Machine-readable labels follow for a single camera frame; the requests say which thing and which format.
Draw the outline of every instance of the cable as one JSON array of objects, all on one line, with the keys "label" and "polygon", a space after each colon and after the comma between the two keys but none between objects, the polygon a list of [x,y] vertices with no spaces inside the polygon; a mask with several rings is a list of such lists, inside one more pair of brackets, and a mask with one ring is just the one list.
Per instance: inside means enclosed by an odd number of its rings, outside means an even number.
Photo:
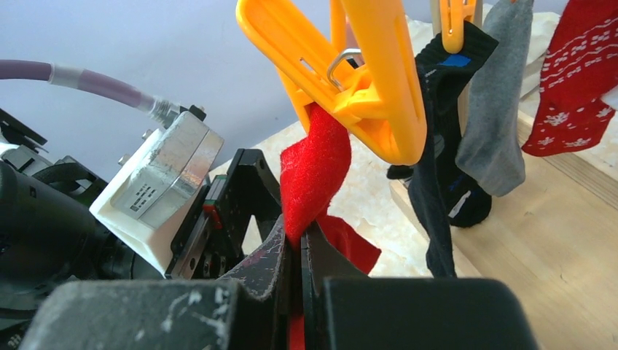
[{"label": "cable", "polygon": [[3,79],[47,81],[52,85],[103,96],[147,113],[165,128],[180,114],[178,104],[148,95],[125,82],[88,69],[34,61],[0,60],[0,80]]},{"label": "cable", "polygon": [[36,310],[14,310],[12,308],[0,308],[0,319],[32,319]]}]

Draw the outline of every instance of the plywood edge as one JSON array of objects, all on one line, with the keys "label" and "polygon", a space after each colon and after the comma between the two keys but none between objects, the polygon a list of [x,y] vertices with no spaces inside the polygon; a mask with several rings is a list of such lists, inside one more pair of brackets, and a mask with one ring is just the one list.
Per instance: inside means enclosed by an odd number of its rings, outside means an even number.
[{"label": "plywood edge", "polygon": [[[520,144],[530,136],[533,123],[531,116],[519,112],[517,137]],[[615,168],[587,152],[563,153],[543,159],[618,210],[618,171]]]},{"label": "plywood edge", "polygon": [[[412,209],[412,204],[407,195],[407,190],[402,182],[399,180],[393,180],[390,183],[391,197],[393,202],[397,205],[399,210],[408,218],[408,220],[414,225],[418,232],[423,236],[425,241],[429,243],[429,237],[427,232],[416,218],[416,214]],[[472,265],[472,262],[466,257],[466,255],[459,250],[459,248],[453,242],[453,259],[455,260],[455,271],[460,277],[482,277],[481,273]]]}]

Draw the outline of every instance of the orange clothespin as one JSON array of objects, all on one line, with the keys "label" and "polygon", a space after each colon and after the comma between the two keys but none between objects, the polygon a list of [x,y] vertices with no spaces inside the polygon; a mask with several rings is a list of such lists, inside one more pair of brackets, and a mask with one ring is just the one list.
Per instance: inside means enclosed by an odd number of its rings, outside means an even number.
[{"label": "orange clothespin", "polygon": [[448,53],[464,47],[464,21],[474,21],[476,7],[477,0],[440,0],[442,43]]},{"label": "orange clothespin", "polygon": [[[360,49],[345,49],[345,17]],[[277,67],[306,131],[319,104],[391,164],[419,161],[426,120],[401,0],[331,0],[332,42],[290,0],[239,0],[239,26]],[[341,64],[362,53],[365,64]]]}]

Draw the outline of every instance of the red sock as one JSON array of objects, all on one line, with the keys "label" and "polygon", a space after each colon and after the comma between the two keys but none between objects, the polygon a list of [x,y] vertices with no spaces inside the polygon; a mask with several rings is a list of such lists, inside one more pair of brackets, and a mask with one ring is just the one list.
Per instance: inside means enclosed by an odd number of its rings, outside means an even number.
[{"label": "red sock", "polygon": [[601,141],[615,111],[600,97],[618,85],[618,1],[570,0],[541,70],[541,103],[522,150],[545,157]]},{"label": "red sock", "polygon": [[[343,219],[326,213],[350,168],[350,136],[317,104],[312,105],[310,118],[307,137],[281,153],[281,202],[286,237],[298,252],[302,233],[317,220],[330,244],[359,270],[369,273],[381,251]],[[290,349],[304,348],[304,317],[297,314],[290,324]]]}]

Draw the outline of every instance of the silver metal block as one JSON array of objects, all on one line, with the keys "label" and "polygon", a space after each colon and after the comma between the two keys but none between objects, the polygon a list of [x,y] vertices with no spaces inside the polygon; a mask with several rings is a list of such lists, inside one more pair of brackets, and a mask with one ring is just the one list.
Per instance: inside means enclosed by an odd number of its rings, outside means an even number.
[{"label": "silver metal block", "polygon": [[156,229],[200,189],[223,138],[190,112],[165,130],[112,205]]}]

